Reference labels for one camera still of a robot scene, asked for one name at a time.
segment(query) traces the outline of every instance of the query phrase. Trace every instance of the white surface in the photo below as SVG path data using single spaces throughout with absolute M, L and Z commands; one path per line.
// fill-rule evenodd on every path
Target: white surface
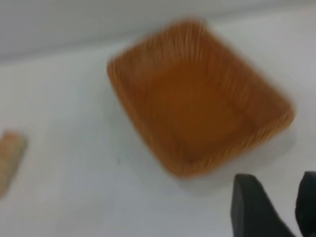
M 132 39 L 0 66 L 0 126 L 29 149 L 0 202 L 5 237 L 232 236 L 233 177 L 255 174 L 298 234 L 294 206 L 316 170 L 316 5 L 214 29 L 297 104 L 289 130 L 216 172 L 180 181 L 134 131 L 106 76 Z
M 0 0 L 0 59 L 112 37 L 183 14 L 219 16 L 312 0 Z

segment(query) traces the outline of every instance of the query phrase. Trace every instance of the rectangular basket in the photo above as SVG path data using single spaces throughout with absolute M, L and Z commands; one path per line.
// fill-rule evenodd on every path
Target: rectangular basket
M 209 172 L 294 119 L 290 103 L 197 20 L 145 39 L 112 60 L 108 75 L 136 129 L 177 176 Z

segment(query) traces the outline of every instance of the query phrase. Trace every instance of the wicker texture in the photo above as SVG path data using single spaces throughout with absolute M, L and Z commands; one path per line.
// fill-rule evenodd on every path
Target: wicker texture
M 178 176 L 209 172 L 294 119 L 290 103 L 196 20 L 142 41 L 108 74 L 137 130 Z

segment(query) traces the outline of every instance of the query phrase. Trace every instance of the gray wall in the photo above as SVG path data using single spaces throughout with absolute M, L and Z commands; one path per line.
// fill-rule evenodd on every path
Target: gray wall
M 0 0 L 0 59 L 149 29 L 182 14 L 219 16 L 292 1 Z

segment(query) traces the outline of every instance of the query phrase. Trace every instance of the table surface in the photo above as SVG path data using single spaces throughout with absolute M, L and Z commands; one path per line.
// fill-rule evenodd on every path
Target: table surface
M 4 237 L 232 236 L 236 173 L 263 183 L 295 234 L 297 189 L 316 170 L 316 5 L 211 23 L 297 106 L 290 129 L 215 172 L 167 174 L 141 141 L 106 74 L 134 38 L 0 64 L 0 130 L 29 148 L 0 202 Z

